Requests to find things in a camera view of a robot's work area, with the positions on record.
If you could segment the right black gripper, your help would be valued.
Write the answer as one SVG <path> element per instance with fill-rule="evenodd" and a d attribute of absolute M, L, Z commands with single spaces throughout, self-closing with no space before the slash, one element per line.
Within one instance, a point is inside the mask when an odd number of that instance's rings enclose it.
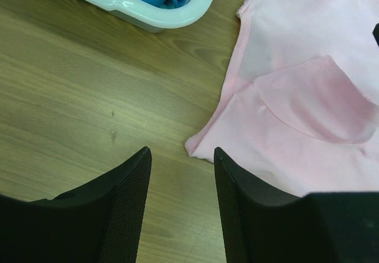
<path fill-rule="evenodd" d="M 377 43 L 377 45 L 379 46 L 379 24 L 376 24 L 376 26 L 374 27 L 374 30 L 372 32 L 374 38 L 375 38 L 375 41 Z"/>

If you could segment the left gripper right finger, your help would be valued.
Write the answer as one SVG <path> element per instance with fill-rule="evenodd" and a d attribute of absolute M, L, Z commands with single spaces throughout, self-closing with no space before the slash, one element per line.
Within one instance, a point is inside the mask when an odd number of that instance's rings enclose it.
<path fill-rule="evenodd" d="M 214 151 L 227 262 L 377 262 L 378 194 L 296 197 Z"/>

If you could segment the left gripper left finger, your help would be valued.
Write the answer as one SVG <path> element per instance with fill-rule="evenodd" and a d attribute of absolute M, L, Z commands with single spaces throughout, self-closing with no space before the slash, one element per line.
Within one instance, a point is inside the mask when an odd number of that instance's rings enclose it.
<path fill-rule="evenodd" d="M 135 262 L 152 154 L 48 200 L 1 197 L 2 262 Z"/>

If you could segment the pink t shirt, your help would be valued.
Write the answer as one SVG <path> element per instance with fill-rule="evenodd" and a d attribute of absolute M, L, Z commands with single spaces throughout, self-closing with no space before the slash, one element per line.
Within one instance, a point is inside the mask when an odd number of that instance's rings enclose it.
<path fill-rule="evenodd" d="M 296 196 L 378 190 L 378 0 L 245 0 L 219 104 L 191 157 L 223 149 Z"/>

